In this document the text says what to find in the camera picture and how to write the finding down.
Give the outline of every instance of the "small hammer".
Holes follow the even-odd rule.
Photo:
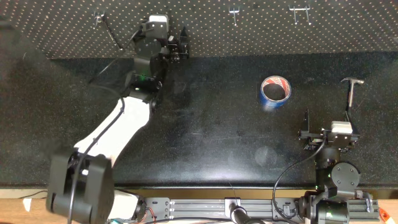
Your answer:
[[[350,109],[350,108],[352,107],[352,105],[353,105],[354,85],[355,85],[356,83],[362,85],[365,81],[364,81],[364,80],[359,80],[359,79],[357,79],[357,78],[355,78],[355,77],[347,77],[347,78],[344,78],[344,79],[342,80],[342,82],[343,82],[343,81],[349,81],[349,84],[350,84],[350,87],[349,87],[349,96],[348,96],[348,108],[347,108],[347,110],[348,110],[348,109]]]

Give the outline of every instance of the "tape roll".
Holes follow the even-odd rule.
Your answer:
[[[290,83],[283,77],[266,78],[260,87],[260,102],[264,109],[274,109],[286,103],[292,93]]]

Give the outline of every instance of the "pegboard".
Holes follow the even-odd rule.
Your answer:
[[[297,11],[290,6],[310,6]],[[239,8],[236,26],[231,7]],[[106,28],[94,29],[95,11],[105,11],[125,46],[140,19],[168,14],[171,33],[188,30],[193,57],[307,54],[398,50],[398,2],[359,0],[1,0],[0,14],[47,58],[116,57]]]

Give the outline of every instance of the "blue tape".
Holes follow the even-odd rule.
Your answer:
[[[272,100],[264,93],[264,87],[268,84],[277,84],[280,85],[285,91],[285,98],[282,100]],[[292,89],[290,87],[290,83],[283,77],[273,75],[271,77],[266,78],[260,87],[260,102],[265,108],[278,108],[286,103],[292,93]]]

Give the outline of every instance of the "black tabletop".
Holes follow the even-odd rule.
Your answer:
[[[6,65],[0,79],[1,187],[46,186],[51,153],[73,147],[117,101],[85,84],[109,60],[50,61],[24,43],[2,44],[8,54],[1,55]],[[120,90],[131,64],[121,60],[98,82]],[[398,54],[385,52],[191,58],[173,64],[162,104],[114,167],[115,183],[272,187],[287,166],[310,155],[297,140],[305,110],[313,133],[342,121],[348,83],[340,80],[358,77],[365,84],[355,88],[353,120],[361,139],[341,158],[361,171],[360,186],[398,188],[396,71]],[[264,112],[259,85],[271,75],[286,78],[292,95],[283,107]],[[291,170],[280,186],[310,188],[314,182],[315,167],[308,162]]]

